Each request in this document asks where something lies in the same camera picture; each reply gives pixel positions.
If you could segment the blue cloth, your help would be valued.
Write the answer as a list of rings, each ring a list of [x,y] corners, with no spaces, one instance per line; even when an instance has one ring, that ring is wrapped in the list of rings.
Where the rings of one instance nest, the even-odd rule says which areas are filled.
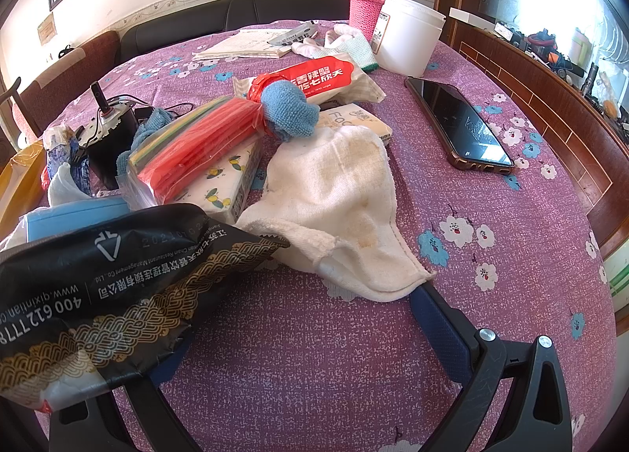
[[[281,141],[313,136],[320,106],[309,103],[304,92],[290,81],[274,81],[261,93],[269,129]]]

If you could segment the white paper booklet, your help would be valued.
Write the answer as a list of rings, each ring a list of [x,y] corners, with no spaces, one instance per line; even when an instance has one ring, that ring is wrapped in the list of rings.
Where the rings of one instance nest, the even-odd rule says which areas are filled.
[[[241,28],[237,34],[212,45],[211,48],[195,53],[193,59],[199,61],[230,57],[281,58],[292,51],[291,45],[274,45],[270,41],[287,32],[286,28]]]

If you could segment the red white wipes pack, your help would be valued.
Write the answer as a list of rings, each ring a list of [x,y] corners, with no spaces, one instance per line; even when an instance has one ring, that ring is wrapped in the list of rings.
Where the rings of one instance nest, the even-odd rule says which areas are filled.
[[[244,79],[235,78],[236,97],[261,96],[265,86],[275,81],[290,81],[305,94],[308,103],[381,103],[386,93],[346,54],[308,59],[271,73]]]

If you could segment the wooden chair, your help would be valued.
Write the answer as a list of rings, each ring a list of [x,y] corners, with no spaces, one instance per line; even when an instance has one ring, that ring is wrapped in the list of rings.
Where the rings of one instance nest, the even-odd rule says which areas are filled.
[[[28,108],[26,104],[24,103],[24,100],[21,99],[20,93],[18,91],[20,84],[21,84],[21,78],[17,77],[14,81],[14,84],[1,94],[1,103],[4,103],[7,100],[12,100],[20,109],[22,116],[24,117],[24,120],[26,120],[26,122],[28,123],[28,126],[30,127],[33,134],[36,137],[39,137],[40,135],[42,135],[42,129],[39,127],[39,125],[36,123],[36,121],[32,117],[31,112],[28,111]]]

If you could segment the purple floral tablecloth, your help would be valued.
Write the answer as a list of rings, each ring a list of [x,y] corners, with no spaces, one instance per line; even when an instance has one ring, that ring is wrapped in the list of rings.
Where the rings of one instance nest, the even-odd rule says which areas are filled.
[[[515,160],[511,175],[463,172],[400,75],[376,70],[372,106],[391,127],[397,223],[442,297],[478,327],[550,337],[574,447],[600,435],[616,330],[598,244],[568,173],[511,98],[439,44],[427,78],[455,86]],[[285,267],[247,278],[198,327],[162,391],[207,451],[415,451],[455,399],[404,300],[375,303]]]

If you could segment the beige facial tissue pack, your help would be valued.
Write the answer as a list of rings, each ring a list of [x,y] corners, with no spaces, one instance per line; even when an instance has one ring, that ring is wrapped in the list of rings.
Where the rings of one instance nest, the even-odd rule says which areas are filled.
[[[325,110],[321,110],[316,127],[329,127],[338,129],[343,126],[364,126],[374,132],[384,145],[392,138],[392,128],[369,111],[356,104],[347,104]]]

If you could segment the bagged colourful sponge cloths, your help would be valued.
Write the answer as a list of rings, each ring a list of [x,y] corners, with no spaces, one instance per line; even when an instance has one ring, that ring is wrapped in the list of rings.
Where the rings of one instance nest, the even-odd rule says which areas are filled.
[[[214,162],[267,131],[263,105],[221,96],[152,132],[118,178],[133,210],[172,203]]]

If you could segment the light blue sponge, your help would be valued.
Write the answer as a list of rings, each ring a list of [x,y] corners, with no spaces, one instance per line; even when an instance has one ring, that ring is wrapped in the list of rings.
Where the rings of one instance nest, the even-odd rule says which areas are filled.
[[[42,207],[26,216],[28,242],[87,228],[127,215],[130,208],[122,197],[91,198],[52,207]]]

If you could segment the black sofa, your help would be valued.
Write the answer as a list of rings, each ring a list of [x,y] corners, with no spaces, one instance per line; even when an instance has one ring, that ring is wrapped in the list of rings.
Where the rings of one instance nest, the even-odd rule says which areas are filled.
[[[118,60],[127,61],[183,41],[278,20],[346,20],[349,0],[217,0],[130,28]]]

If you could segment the black gold patterned wipes pack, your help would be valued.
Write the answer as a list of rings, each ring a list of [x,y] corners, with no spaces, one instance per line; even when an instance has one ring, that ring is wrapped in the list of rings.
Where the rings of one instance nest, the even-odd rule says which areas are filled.
[[[149,372],[286,246],[174,204],[4,251],[2,395],[53,413]]]

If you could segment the white plastic bucket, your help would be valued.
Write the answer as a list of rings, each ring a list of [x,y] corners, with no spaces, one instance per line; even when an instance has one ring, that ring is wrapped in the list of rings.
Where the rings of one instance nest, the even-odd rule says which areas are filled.
[[[420,78],[445,22],[442,13],[414,0],[385,0],[371,39],[379,67]]]

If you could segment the white stained towel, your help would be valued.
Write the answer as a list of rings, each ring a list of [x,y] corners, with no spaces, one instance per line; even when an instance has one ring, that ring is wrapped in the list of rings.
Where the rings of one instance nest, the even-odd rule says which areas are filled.
[[[371,129],[317,129],[282,144],[267,165],[260,200],[235,225],[277,235],[282,264],[321,276],[343,294],[391,302],[433,279],[400,233],[394,178]]]

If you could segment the black electric motor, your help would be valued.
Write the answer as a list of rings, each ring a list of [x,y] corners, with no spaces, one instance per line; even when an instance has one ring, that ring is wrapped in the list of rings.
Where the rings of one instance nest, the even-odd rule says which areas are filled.
[[[105,96],[98,81],[90,87],[97,104],[96,114],[76,132],[78,151],[72,154],[72,163],[83,159],[90,162],[91,170],[109,190],[118,188],[117,158],[130,150],[138,129],[134,107],[137,100],[130,96]]]

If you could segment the lemon print tissue pack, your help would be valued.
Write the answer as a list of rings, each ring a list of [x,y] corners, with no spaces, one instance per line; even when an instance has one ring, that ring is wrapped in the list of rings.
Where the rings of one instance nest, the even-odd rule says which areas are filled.
[[[175,201],[195,204],[211,218],[234,225],[258,169],[261,145],[260,137],[237,145],[213,162]]]

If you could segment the yellow-rimmed cardboard tray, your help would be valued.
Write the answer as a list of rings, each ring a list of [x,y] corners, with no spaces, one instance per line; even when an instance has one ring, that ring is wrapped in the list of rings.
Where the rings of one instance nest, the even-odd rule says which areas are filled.
[[[1,173],[0,236],[12,233],[19,218],[32,210],[42,199],[42,170],[46,152],[42,140],[37,140],[15,154]]]

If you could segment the black smartphone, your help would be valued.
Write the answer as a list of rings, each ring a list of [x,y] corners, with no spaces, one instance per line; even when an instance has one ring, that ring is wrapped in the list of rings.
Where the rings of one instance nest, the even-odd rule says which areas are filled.
[[[457,88],[414,77],[406,77],[404,86],[429,119],[454,168],[502,175],[512,173],[514,162]]]

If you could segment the white green-edged cloth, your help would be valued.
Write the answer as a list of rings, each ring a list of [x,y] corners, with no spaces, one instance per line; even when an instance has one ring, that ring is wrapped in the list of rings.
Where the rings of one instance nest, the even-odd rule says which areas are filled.
[[[379,67],[371,45],[362,31],[348,24],[336,24],[333,29],[328,30],[323,45],[307,38],[301,42],[293,42],[291,50],[309,59],[346,54],[366,73]]]

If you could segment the wooden sideboard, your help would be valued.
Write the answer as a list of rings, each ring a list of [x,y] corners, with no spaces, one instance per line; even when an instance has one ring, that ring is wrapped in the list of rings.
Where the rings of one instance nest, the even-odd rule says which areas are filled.
[[[481,0],[435,0],[436,8],[480,13]],[[448,19],[441,40],[472,61],[532,119],[567,170],[608,263],[627,258],[628,147],[585,97],[492,33]],[[628,275],[627,266],[618,275]]]

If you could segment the blue white plastic bag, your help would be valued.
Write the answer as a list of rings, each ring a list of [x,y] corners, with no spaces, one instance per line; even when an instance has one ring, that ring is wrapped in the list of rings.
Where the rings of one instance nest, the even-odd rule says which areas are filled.
[[[69,165],[72,181],[89,197],[92,195],[90,159],[80,147],[75,132],[66,125],[51,126],[42,136],[46,152],[46,171],[49,182],[62,165]]]

